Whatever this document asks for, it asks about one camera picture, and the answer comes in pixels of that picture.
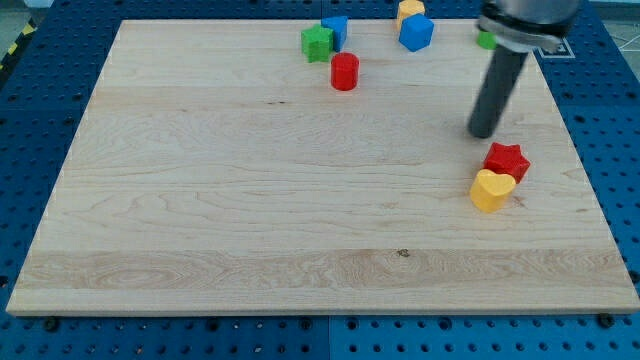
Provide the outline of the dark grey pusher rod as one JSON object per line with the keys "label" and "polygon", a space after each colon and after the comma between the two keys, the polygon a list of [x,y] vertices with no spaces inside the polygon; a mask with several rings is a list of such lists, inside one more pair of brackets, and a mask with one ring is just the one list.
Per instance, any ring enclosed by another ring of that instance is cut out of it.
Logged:
{"label": "dark grey pusher rod", "polygon": [[496,47],[468,120],[472,136],[486,139],[494,134],[527,57],[527,53]]}

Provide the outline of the green block behind arm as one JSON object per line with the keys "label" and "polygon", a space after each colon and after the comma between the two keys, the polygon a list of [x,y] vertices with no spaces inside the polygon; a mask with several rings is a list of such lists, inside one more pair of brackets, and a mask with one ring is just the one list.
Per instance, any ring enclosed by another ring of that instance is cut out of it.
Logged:
{"label": "green block behind arm", "polygon": [[495,35],[482,29],[478,31],[476,43],[479,47],[485,50],[495,50],[497,48]]}

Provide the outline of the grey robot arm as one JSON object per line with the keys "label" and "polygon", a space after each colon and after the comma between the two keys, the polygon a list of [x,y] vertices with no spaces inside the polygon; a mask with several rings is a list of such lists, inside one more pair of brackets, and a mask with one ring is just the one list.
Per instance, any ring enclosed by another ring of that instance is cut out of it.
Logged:
{"label": "grey robot arm", "polygon": [[491,137],[502,117],[528,54],[539,48],[554,53],[570,32],[579,0],[486,0],[479,29],[494,35],[488,65],[467,129],[476,138]]}

